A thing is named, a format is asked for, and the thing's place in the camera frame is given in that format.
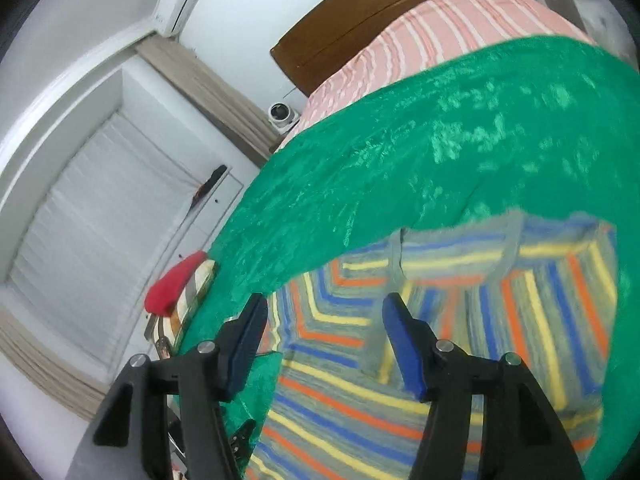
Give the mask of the striped knit sweater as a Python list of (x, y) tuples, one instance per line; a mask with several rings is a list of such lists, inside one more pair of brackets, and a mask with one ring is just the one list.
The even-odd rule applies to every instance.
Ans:
[(452, 229), (400, 229), (268, 297), (262, 350), (282, 359), (250, 479), (405, 479), (430, 411), (410, 341), (386, 332), (397, 294), (461, 350), (526, 365), (580, 460), (596, 443), (617, 307), (614, 226), (512, 210)]

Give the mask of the striped folded cloth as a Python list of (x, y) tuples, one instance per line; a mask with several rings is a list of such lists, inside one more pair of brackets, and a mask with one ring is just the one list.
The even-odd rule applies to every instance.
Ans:
[(160, 359), (169, 359), (179, 350), (195, 312), (213, 283), (216, 270), (216, 262), (207, 255), (207, 259), (186, 283), (171, 315), (164, 318), (145, 311), (149, 319), (144, 336), (153, 345)]

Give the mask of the red folded cloth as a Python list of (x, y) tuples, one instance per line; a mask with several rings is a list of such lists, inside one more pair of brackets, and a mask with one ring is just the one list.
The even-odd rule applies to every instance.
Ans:
[(171, 315), (186, 283), (206, 259), (206, 252), (199, 250), (176, 263), (146, 293), (145, 311), (164, 318)]

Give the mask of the white pleated window blind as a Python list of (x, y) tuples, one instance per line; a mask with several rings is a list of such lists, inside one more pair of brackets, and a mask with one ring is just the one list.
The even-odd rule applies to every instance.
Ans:
[(9, 274), (35, 318), (112, 368), (139, 297), (200, 184), (115, 113), (38, 208)]

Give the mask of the green satin bedspread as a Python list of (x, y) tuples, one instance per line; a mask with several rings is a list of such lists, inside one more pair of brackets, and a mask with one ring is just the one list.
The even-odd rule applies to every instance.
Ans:
[(512, 40), (365, 96), (269, 159), (210, 253), (183, 348), (269, 302), (228, 416), (257, 420), (250, 478), (408, 476), (428, 406), (390, 292), (473, 356), (517, 353), (587, 478), (638, 436), (639, 75), (601, 48)]

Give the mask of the beige curtain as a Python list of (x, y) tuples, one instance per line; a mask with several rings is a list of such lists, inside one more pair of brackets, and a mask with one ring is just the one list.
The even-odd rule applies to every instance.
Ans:
[(151, 35), (134, 48), (251, 162), (265, 165), (280, 143), (265, 112), (177, 41)]

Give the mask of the small white fan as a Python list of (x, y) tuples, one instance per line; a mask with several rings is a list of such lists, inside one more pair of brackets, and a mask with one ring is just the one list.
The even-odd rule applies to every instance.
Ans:
[(280, 136), (291, 131), (299, 118), (298, 111), (285, 102), (275, 102), (268, 108), (268, 119)]

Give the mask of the wooden headboard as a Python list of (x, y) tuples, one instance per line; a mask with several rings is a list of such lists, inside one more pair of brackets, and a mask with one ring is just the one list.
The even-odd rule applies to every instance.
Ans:
[(310, 96), (393, 20), (426, 0), (322, 0), (270, 54), (295, 87)]

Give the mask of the pink striped bed sheet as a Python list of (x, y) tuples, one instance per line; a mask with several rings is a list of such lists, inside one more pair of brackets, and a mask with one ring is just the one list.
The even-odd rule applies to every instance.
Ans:
[(281, 144), (398, 80), (492, 44), (542, 35), (596, 43), (536, 0), (426, 0), (331, 68)]

